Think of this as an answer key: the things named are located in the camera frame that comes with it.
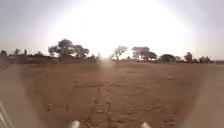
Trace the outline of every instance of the bare soil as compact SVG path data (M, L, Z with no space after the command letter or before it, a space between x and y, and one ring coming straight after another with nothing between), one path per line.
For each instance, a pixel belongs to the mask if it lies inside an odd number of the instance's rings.
M26 65L27 94L46 128L174 128L190 110L206 70L197 64Z

